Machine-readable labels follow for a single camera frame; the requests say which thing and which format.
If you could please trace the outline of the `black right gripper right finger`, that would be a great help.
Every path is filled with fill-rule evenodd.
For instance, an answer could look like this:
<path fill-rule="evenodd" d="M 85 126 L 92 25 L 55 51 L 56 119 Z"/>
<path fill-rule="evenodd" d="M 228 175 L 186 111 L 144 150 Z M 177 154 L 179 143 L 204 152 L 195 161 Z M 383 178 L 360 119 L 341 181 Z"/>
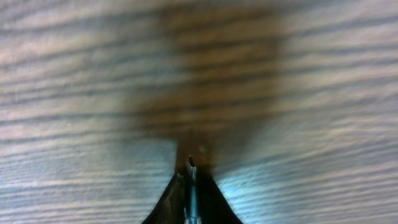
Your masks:
<path fill-rule="evenodd" d="M 209 173 L 197 171 L 197 192 L 202 224 L 243 224 Z"/>

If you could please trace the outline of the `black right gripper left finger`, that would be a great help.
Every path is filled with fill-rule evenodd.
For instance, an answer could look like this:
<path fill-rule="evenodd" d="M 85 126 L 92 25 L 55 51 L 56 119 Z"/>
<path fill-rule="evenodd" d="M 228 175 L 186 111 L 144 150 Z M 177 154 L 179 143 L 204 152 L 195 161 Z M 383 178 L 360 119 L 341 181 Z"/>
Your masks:
<path fill-rule="evenodd" d="M 185 181 L 181 174 L 174 174 L 168 186 L 142 224 L 184 224 Z"/>

